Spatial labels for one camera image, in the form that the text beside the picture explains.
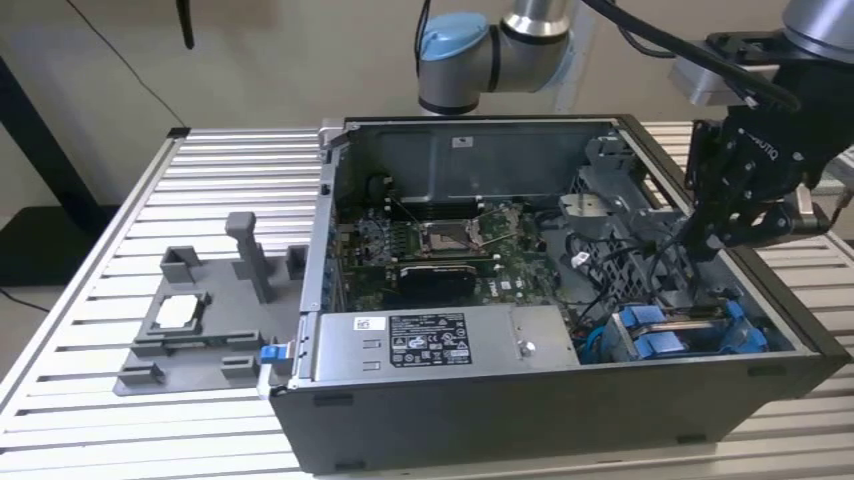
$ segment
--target open computer tower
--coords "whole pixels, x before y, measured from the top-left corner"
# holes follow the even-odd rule
[[[354,118],[324,153],[269,395],[305,471],[715,442],[845,363],[752,250],[669,241],[633,118]]]

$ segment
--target sticker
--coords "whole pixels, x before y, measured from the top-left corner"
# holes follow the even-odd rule
[[[461,313],[392,315],[388,321],[390,364],[394,367],[471,364],[471,342]]]
[[[385,317],[354,317],[353,330],[385,330]]]

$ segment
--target wall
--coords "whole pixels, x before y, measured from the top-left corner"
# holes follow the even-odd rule
[[[193,127],[310,126],[322,117],[417,114],[410,45],[420,3],[196,1],[196,49],[186,51],[172,0],[76,0]],[[495,21],[508,3],[434,0],[432,13],[475,10]],[[781,3],[623,0],[689,37],[772,26]],[[118,202],[176,121],[64,1],[0,2],[0,54],[97,198]],[[587,67],[576,111],[668,120],[693,116],[665,80],[667,62],[635,54],[607,22],[597,22]],[[553,92],[484,95],[479,111],[548,113],[552,99]],[[0,196],[0,215],[52,201],[44,188],[19,188],[37,182],[33,172],[21,173],[29,167],[7,143],[0,135],[0,191],[18,183],[25,194]]]

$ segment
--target warning label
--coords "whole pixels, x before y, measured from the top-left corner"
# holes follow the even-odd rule
[[[394,367],[471,363],[468,330],[461,313],[388,317],[390,364]]]

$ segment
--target metal frame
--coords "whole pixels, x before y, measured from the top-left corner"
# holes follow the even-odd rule
[[[689,124],[645,127],[683,165]],[[258,215],[265,251],[282,252],[310,229],[313,202],[300,192],[316,191],[316,183],[308,188],[317,178],[316,158],[316,130],[193,130],[185,140],[166,141],[0,386],[0,472],[15,479],[309,478],[298,472],[272,409],[254,389],[128,398],[110,389],[158,284],[164,245],[180,239],[202,257],[236,257],[220,232],[238,205]],[[854,351],[854,252],[831,234],[759,255]],[[409,478],[571,475],[583,480],[851,475],[851,431],[854,368],[847,365],[803,399],[763,407],[715,448],[408,473]]]

